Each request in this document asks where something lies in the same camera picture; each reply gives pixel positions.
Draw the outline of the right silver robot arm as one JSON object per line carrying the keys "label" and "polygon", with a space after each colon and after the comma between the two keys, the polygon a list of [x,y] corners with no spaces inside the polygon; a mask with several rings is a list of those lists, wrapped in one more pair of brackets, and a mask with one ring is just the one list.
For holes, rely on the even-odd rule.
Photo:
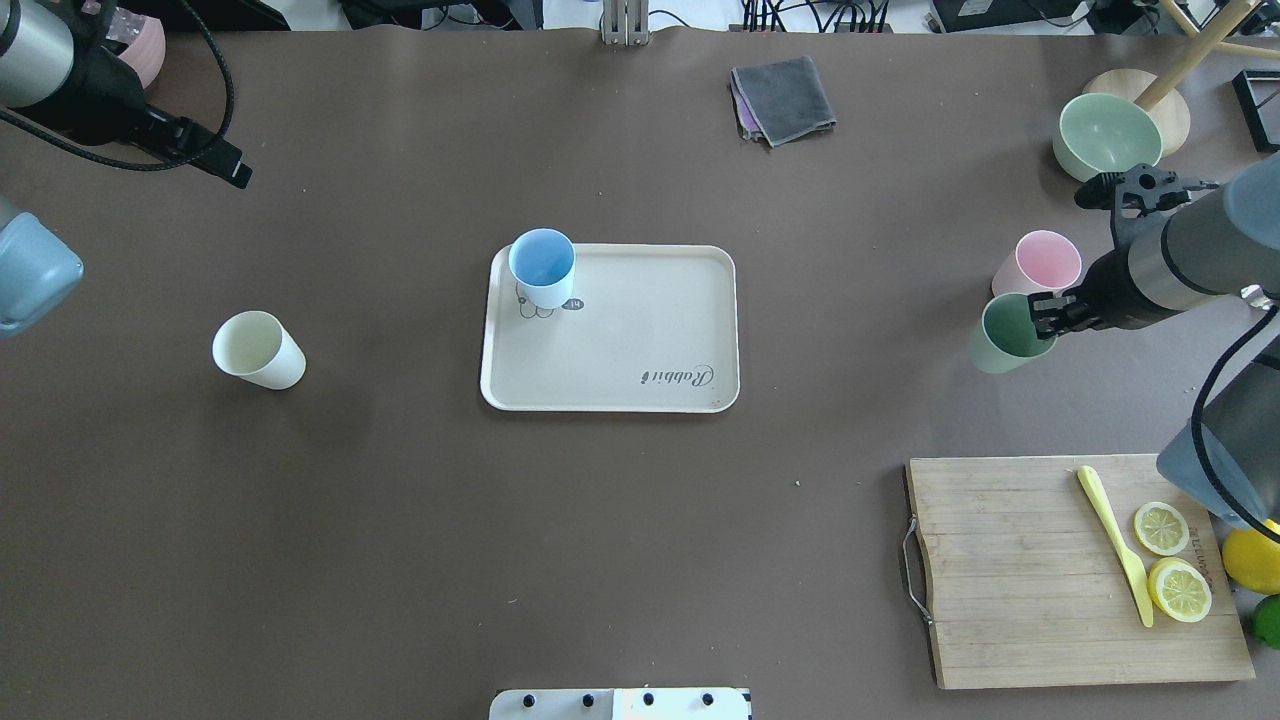
{"label": "right silver robot arm", "polygon": [[1108,214],[1112,249],[1070,288],[1033,293],[1027,328],[1039,340],[1084,331],[1140,331],[1253,290],[1267,302],[1238,337],[1194,327],[1166,343],[1210,363],[1158,473],[1235,529],[1277,539],[1277,159],[1217,184],[1135,164],[1101,172],[1074,195]]}

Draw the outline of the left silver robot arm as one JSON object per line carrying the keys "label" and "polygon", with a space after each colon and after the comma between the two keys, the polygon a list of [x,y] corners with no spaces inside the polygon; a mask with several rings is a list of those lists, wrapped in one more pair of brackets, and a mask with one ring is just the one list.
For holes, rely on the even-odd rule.
{"label": "left silver robot arm", "polygon": [[[179,12],[212,55],[221,81],[214,127],[148,100],[127,49],[150,18],[123,1],[3,4],[3,132],[23,149],[42,145],[96,167],[154,174],[191,167],[243,190],[252,170],[229,141],[236,111],[230,65],[189,3]],[[3,196],[3,337],[32,329],[84,278],[81,256],[17,196]]]}

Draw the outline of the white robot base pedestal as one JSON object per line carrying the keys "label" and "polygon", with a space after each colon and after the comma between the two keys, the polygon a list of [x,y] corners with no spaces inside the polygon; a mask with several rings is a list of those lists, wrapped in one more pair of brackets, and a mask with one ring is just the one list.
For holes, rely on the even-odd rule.
{"label": "white robot base pedestal", "polygon": [[750,692],[733,687],[508,689],[489,719],[751,719]]}

